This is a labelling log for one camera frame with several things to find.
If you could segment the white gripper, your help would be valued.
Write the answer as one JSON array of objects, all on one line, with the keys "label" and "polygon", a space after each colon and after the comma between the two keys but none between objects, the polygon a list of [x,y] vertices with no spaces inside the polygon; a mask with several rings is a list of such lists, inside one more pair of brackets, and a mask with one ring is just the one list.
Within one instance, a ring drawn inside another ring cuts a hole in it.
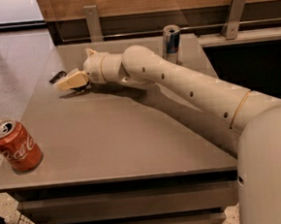
[{"label": "white gripper", "polygon": [[83,63],[83,71],[85,71],[87,77],[84,72],[78,69],[74,69],[69,73],[60,71],[51,80],[60,90],[77,89],[78,87],[86,86],[90,81],[99,84],[106,83],[102,70],[105,54],[92,48],[87,48],[85,52],[87,58]]}]

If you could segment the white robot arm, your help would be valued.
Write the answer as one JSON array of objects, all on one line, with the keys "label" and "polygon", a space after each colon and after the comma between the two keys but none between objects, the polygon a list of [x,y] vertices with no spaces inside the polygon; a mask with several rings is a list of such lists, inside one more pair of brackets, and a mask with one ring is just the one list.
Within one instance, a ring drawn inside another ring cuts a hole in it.
[{"label": "white robot arm", "polygon": [[281,99],[172,64],[144,46],[121,54],[89,48],[86,55],[82,69],[60,73],[51,82],[63,91],[109,82],[165,86],[240,134],[240,224],[281,224]]}]

